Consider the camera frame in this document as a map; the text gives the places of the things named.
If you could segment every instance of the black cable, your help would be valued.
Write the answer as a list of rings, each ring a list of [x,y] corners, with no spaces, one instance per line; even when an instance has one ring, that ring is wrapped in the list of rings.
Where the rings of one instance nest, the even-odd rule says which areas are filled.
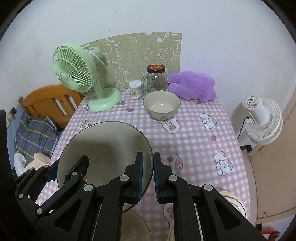
[[[240,132],[239,132],[239,136],[240,136],[240,134],[242,133],[242,128],[243,128],[243,126],[244,126],[244,121],[242,122],[242,127],[241,127],[241,130],[240,130]]]

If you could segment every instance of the glass jar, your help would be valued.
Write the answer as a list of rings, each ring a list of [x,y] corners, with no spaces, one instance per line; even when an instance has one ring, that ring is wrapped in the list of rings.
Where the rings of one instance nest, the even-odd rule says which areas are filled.
[[[147,67],[146,75],[141,79],[143,94],[153,91],[167,90],[168,74],[165,67],[160,64],[152,64]]]

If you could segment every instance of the electrical outlet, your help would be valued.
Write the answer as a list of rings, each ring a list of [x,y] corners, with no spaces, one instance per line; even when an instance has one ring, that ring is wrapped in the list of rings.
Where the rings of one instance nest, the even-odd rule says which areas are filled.
[[[6,119],[8,120],[8,122],[10,123],[13,119],[13,117],[15,116],[15,114],[17,113],[17,110],[15,107],[13,107],[10,112],[7,114]]]

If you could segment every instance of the fan grille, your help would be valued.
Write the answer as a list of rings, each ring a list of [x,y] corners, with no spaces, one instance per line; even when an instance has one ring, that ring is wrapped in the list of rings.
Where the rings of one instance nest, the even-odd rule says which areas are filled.
[[[71,90],[87,92],[93,86],[90,66],[75,49],[61,46],[53,56],[54,71],[62,84]]]
[[[262,99],[262,103],[269,111],[269,120],[265,125],[252,124],[246,128],[251,141],[256,144],[266,145],[273,142],[280,134],[283,118],[278,104],[272,99]]]
[[[248,110],[255,109],[259,105],[259,98],[256,95],[250,96],[246,101],[246,107]]]

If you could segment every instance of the green fan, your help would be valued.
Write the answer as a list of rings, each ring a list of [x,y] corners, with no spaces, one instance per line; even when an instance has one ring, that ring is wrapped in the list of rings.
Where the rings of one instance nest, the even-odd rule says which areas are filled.
[[[71,90],[83,93],[94,88],[96,96],[89,99],[88,107],[92,111],[104,111],[115,106],[122,93],[116,88],[102,89],[96,72],[96,61],[104,64],[101,51],[97,47],[85,50],[86,47],[71,43],[58,47],[53,55],[54,72],[60,82]]]

